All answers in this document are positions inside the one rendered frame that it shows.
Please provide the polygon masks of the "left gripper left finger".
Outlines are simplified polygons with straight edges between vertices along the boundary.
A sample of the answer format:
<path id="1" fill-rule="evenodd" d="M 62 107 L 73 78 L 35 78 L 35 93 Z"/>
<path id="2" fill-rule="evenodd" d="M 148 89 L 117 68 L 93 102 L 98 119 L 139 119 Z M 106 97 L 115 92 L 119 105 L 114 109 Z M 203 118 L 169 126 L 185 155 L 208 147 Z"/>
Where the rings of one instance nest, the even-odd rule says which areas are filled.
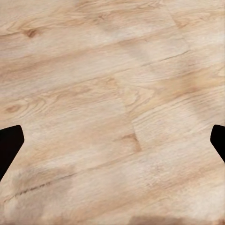
<path id="1" fill-rule="evenodd" d="M 24 143 L 20 125 L 0 130 L 0 181 Z"/>

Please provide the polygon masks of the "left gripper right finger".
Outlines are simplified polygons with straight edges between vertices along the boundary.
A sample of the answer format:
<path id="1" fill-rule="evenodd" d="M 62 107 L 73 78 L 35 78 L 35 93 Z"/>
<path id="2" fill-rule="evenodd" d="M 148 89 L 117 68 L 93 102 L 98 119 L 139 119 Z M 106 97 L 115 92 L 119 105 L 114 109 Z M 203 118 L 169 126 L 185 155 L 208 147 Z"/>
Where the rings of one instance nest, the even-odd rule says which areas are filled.
<path id="1" fill-rule="evenodd" d="M 220 157 L 225 162 L 225 127 L 221 125 L 214 125 L 211 136 L 210 142 L 220 155 Z"/>

